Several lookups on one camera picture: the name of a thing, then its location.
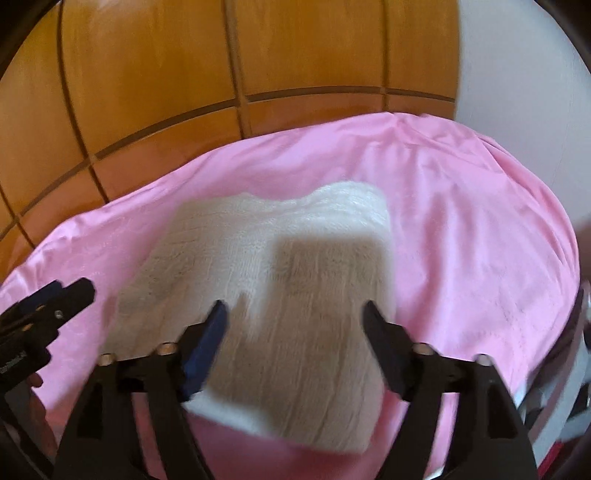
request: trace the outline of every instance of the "pink bedsheet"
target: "pink bedsheet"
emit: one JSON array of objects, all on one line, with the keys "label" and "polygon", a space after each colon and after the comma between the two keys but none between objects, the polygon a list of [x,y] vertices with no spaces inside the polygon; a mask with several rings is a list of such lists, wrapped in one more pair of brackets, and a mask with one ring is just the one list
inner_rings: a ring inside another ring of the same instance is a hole
[{"label": "pink bedsheet", "polygon": [[[128,283],[185,200],[250,192],[303,196],[339,180],[388,199],[395,242],[396,321],[442,354],[491,354],[515,390],[560,333],[579,283],[576,240],[550,190],[492,140],[452,121],[376,113],[227,145],[152,184],[60,225],[6,280],[0,310],[58,278],[85,276],[96,303],[61,329],[38,394],[59,434],[93,368]],[[450,407],[450,400],[445,400]],[[153,475],[164,477],[137,401]],[[191,417],[220,480],[373,479],[404,405],[384,399],[369,450],[311,452]],[[444,461],[452,408],[440,420],[431,467]]]}]

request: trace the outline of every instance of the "metal bolt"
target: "metal bolt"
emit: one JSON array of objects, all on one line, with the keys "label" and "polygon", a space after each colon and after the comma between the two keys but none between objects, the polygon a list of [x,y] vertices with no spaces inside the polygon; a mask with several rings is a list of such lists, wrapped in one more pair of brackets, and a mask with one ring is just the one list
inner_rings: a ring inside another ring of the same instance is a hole
[{"label": "metal bolt", "polygon": [[117,358],[112,353],[104,353],[99,357],[98,365],[99,367],[106,367],[114,363],[116,360]]},{"label": "metal bolt", "polygon": [[493,365],[492,358],[488,355],[485,355],[484,353],[476,355],[474,360],[478,365],[482,365],[483,367],[492,367]]},{"label": "metal bolt", "polygon": [[159,355],[171,355],[172,353],[176,353],[177,350],[178,346],[176,343],[167,342],[158,345],[156,353],[158,353]]},{"label": "metal bolt", "polygon": [[435,353],[428,343],[415,343],[413,345],[413,352],[417,355],[432,355]]}]

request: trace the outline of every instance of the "white wall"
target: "white wall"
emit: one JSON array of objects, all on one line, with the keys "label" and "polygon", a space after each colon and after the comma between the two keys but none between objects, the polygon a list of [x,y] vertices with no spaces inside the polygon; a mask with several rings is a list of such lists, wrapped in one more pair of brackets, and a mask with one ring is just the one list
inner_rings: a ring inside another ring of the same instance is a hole
[{"label": "white wall", "polygon": [[459,4],[456,120],[495,138],[549,185],[582,240],[591,225],[591,74],[534,0]]}]

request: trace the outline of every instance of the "hand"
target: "hand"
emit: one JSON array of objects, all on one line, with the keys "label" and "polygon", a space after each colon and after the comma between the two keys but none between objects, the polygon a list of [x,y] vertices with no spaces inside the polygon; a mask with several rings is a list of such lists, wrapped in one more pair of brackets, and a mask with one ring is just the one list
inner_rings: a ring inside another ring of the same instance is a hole
[{"label": "hand", "polygon": [[[39,388],[43,385],[43,379],[39,376],[39,374],[32,374],[27,379],[27,383],[30,387]],[[31,422],[36,429],[41,441],[41,450],[48,458],[54,459],[57,454],[56,438],[54,437],[53,431],[46,420],[47,410],[45,409],[45,406],[41,400],[39,400],[39,397],[37,397],[33,391],[31,391],[29,412],[31,415]]]}]

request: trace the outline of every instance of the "pink fabric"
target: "pink fabric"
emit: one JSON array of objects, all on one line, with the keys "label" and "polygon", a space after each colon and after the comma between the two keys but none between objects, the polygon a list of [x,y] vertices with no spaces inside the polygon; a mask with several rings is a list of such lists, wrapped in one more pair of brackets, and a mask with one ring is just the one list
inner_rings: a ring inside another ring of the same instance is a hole
[{"label": "pink fabric", "polygon": [[[85,276],[95,304],[61,329],[38,392],[56,430],[93,368],[134,276],[184,201],[250,192],[300,197],[339,180],[377,185],[395,242],[396,321],[442,354],[492,355],[512,390],[559,335],[576,294],[577,247],[550,190],[492,140],[452,121],[376,113],[252,138],[209,152],[152,184],[60,225],[2,286],[0,309],[58,278]],[[444,461],[453,406],[440,420],[432,467]],[[163,477],[138,399],[152,474]],[[190,418],[220,480],[373,479],[404,414],[384,399],[369,450],[311,452]]]}]

